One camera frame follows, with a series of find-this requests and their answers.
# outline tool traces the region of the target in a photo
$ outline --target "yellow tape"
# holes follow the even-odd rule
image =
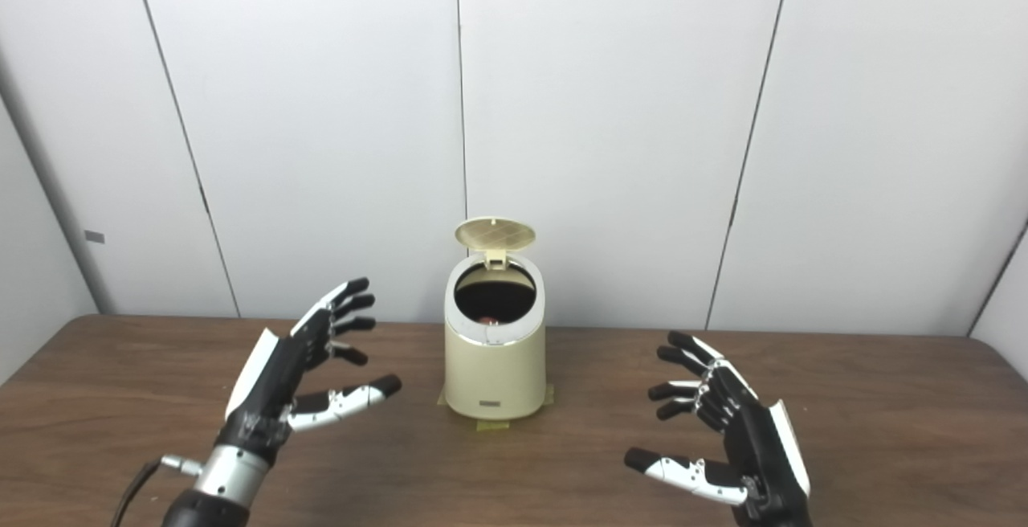
[[[477,421],[475,430],[507,430],[510,427],[510,421]]]

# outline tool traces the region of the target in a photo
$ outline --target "trash can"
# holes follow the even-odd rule
[[[514,253],[531,244],[536,231],[480,217],[455,234],[474,253],[446,284],[444,397],[467,417],[526,417],[546,398],[546,290],[536,264]]]

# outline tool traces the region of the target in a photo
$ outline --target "black fingertip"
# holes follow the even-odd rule
[[[661,346],[657,348],[657,359],[665,360],[668,363],[675,363],[675,365],[681,365],[682,351],[673,346]]]
[[[378,388],[387,398],[393,397],[396,392],[400,392],[400,388],[403,388],[403,383],[396,374],[386,374],[380,379],[370,381],[368,385],[372,388]]]
[[[357,350],[357,348],[337,348],[333,355],[337,355],[337,357],[353,363],[353,365],[357,365],[358,367],[363,367],[368,363],[368,355]]]
[[[352,310],[360,310],[360,308],[370,308],[375,304],[374,294],[361,294],[361,296],[354,297],[354,301],[350,303],[350,308]]]
[[[661,383],[654,385],[650,390],[647,391],[647,396],[650,400],[665,400],[674,397],[674,385],[670,383]]]
[[[662,421],[666,421],[668,418],[674,417],[682,413],[692,412],[692,410],[693,410],[692,403],[678,403],[675,400],[672,400],[672,402],[668,403],[667,405],[661,405],[659,409],[657,409],[657,418],[660,418],[660,420]]]
[[[351,294],[363,293],[364,290],[368,289],[371,283],[368,278],[354,278],[354,280],[346,281],[346,287],[344,292],[350,296]]]
[[[634,468],[639,473],[646,473],[654,463],[660,460],[660,454],[646,449],[632,447],[625,453],[625,466]]]
[[[371,330],[374,329],[375,325],[375,319],[370,315],[358,315],[350,323],[350,330]]]
[[[687,348],[687,350],[695,346],[691,334],[680,333],[677,330],[671,330],[671,332],[667,333],[667,344],[678,348]]]

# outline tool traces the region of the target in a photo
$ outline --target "wooden table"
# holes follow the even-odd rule
[[[274,319],[88,315],[0,387],[0,525],[105,525],[140,465],[205,458],[253,341]],[[818,527],[1028,525],[1028,385],[955,337],[704,333],[764,400],[785,399]],[[551,329],[556,402],[509,430],[436,405],[440,326],[346,339],[301,390],[395,372],[404,389],[338,425],[295,435],[251,525],[731,526],[727,507],[626,468],[628,447],[723,458],[697,418],[661,423],[646,389],[689,378],[657,330]],[[158,525],[190,480],[161,470],[125,527]]]

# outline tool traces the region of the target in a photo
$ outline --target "robotic arm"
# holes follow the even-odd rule
[[[225,424],[207,462],[166,456],[164,465],[196,477],[168,510],[164,527],[243,527],[264,476],[274,465],[280,447],[293,431],[328,425],[381,403],[400,390],[400,379],[389,376],[363,385],[348,385],[295,397],[303,374],[329,359],[363,366],[364,352],[334,340],[350,330],[371,330],[374,318],[351,318],[351,311],[369,308],[374,296],[364,293],[367,278],[345,281],[326,294],[299,319],[289,337],[265,329],[235,381]]]
[[[780,402],[760,404],[757,392],[721,352],[690,334],[668,333],[672,346],[657,355],[686,367],[698,381],[666,381],[650,388],[650,400],[668,400],[657,410],[667,420],[695,414],[724,436],[728,463],[664,456],[629,449],[625,464],[694,495],[732,505],[740,527],[811,527],[810,480],[793,425]]]

